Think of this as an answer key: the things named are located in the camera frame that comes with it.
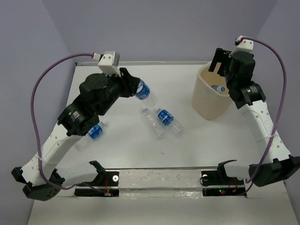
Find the table surface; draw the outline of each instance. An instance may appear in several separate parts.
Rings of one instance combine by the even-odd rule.
[[[126,66],[142,78],[158,98],[158,105],[171,112],[187,133],[177,139],[168,135],[156,140],[142,123],[141,101],[119,98],[105,115],[107,127],[97,140],[87,139],[73,147],[58,167],[72,167],[97,160],[106,168],[216,166],[229,159],[255,163],[256,144],[243,117],[232,104],[219,118],[207,121],[191,106],[196,74],[203,65]],[[78,86],[96,66],[77,66],[68,97],[70,104]],[[29,225],[99,224],[240,224],[296,225],[282,182],[254,187],[249,198],[97,198],[55,197],[35,201]]]

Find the gray wall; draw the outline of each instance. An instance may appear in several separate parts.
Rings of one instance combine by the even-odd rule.
[[[300,100],[298,90],[300,52],[300,1],[280,0],[258,35],[272,45],[282,56],[287,70],[287,92],[279,132],[293,155],[300,155]],[[282,91],[282,70],[275,56],[262,46],[255,46],[256,70],[254,79],[261,84],[269,105],[271,117],[275,119]],[[300,221],[300,172],[287,180],[287,190]]]
[[[39,75],[69,54],[41,0],[0,1],[0,224],[27,224],[32,201],[10,172],[36,153],[30,95]],[[51,72],[37,90],[41,141],[50,134],[67,102],[74,63]]]
[[[43,0],[71,53],[121,60],[209,60],[216,46],[256,37],[276,0]]]

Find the purple cable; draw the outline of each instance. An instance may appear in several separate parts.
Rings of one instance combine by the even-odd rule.
[[[276,50],[271,47],[270,45],[268,45],[267,43],[265,42],[262,42],[260,40],[257,40],[255,38],[252,38],[252,37],[242,37],[242,40],[250,40],[250,41],[254,41],[254,42],[257,42],[257,43],[260,43],[261,45],[264,45],[265,47],[269,48],[277,57],[277,59],[279,60],[279,63],[281,65],[281,68],[282,68],[282,72],[283,72],[283,88],[282,88],[282,94],[281,94],[281,100],[280,100],[280,105],[279,105],[279,109],[278,109],[278,113],[277,113],[277,116],[276,116],[276,119],[275,119],[275,123],[274,123],[274,127],[273,127],[273,130],[272,130],[272,133],[271,133],[271,137],[269,139],[269,142],[268,142],[268,145],[267,145],[267,148],[266,150],[264,151],[263,155],[262,155],[262,158],[261,160],[259,161],[253,175],[251,176],[251,178],[249,180],[246,180],[246,183],[250,183],[253,181],[253,179],[257,176],[257,174],[259,173],[259,170],[265,160],[265,158],[267,157],[267,154],[270,150],[270,147],[272,145],[272,142],[273,142],[273,139],[274,139],[274,134],[276,132],[276,129],[277,129],[277,126],[278,126],[278,123],[279,123],[279,119],[280,119],[280,115],[281,115],[281,112],[282,112],[282,108],[283,108],[283,103],[284,103],[284,100],[285,100],[285,91],[286,91],[286,70],[285,70],[285,65],[280,57],[280,55],[278,54],[278,52],[276,52]],[[253,182],[251,183],[250,187],[242,194],[240,195],[244,195],[245,193],[247,193],[251,187],[253,185]]]
[[[41,141],[40,141],[40,138],[39,138],[37,122],[36,122],[36,118],[35,118],[35,114],[34,114],[34,97],[35,97],[35,94],[36,94],[36,92],[37,92],[37,88],[38,88],[39,83],[41,82],[41,80],[44,78],[44,76],[45,76],[51,69],[53,69],[55,66],[57,66],[58,64],[60,64],[60,63],[62,63],[62,62],[64,62],[64,61],[66,61],[66,60],[68,60],[68,59],[75,58],[75,57],[78,57],[78,56],[90,56],[90,57],[93,57],[94,55],[93,55],[92,53],[80,53],[80,54],[74,54],[74,55],[69,55],[69,56],[67,56],[67,57],[65,57],[65,58],[63,58],[63,59],[61,59],[61,60],[59,60],[59,61],[53,63],[53,64],[52,64],[48,69],[46,69],[46,70],[42,73],[42,75],[38,78],[36,84],[35,84],[34,87],[33,87],[32,94],[31,94],[31,100],[30,100],[31,119],[32,119],[32,124],[33,124],[33,127],[34,127],[34,132],[35,132],[35,134],[36,134],[36,139],[37,139],[37,154],[38,154],[38,157],[39,157],[39,159],[38,159],[38,169],[39,169],[39,173],[40,173],[41,177],[43,178],[43,180],[44,180],[47,184],[51,185],[51,186],[54,187],[54,188],[57,188],[58,190],[61,190],[61,189],[62,189],[62,190],[69,190],[69,189],[75,187],[77,184],[74,184],[74,185],[72,185],[72,186],[70,186],[70,187],[62,187],[62,186],[60,186],[60,185],[54,184],[54,183],[52,183],[51,181],[49,181],[49,180],[46,178],[46,176],[45,176],[45,174],[44,174],[44,172],[43,172],[43,167],[42,167],[43,161],[41,160],[41,159],[42,159]],[[93,190],[96,190],[96,191],[101,192],[100,190],[98,190],[98,189],[96,189],[96,188],[90,186],[90,185],[87,184],[87,183],[82,183],[82,184],[84,184],[84,185],[90,187],[90,188],[93,189]]]

